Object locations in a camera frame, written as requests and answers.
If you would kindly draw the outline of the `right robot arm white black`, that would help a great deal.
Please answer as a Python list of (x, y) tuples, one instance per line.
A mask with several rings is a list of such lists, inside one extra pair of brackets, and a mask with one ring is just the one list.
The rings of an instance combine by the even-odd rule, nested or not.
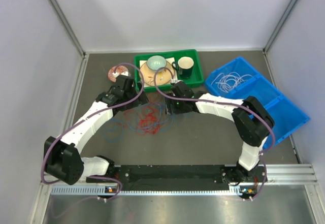
[(172, 83), (171, 91), (166, 95), (167, 114), (210, 114), (235, 124), (243, 146), (235, 169), (225, 172), (225, 180), (243, 182), (253, 178), (264, 143), (268, 136), (275, 137), (275, 121), (260, 101), (253, 96), (232, 100), (203, 91), (195, 93), (181, 80)]

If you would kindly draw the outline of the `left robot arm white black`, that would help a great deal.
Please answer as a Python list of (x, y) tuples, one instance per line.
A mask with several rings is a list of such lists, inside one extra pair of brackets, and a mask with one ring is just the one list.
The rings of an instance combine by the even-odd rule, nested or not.
[(115, 177), (114, 162), (104, 156), (81, 157), (87, 142), (118, 112), (148, 103), (140, 82), (126, 75), (118, 75), (106, 92), (100, 93), (88, 111), (58, 137), (44, 143), (41, 174), (49, 174), (69, 185), (80, 179), (98, 176), (103, 181)]

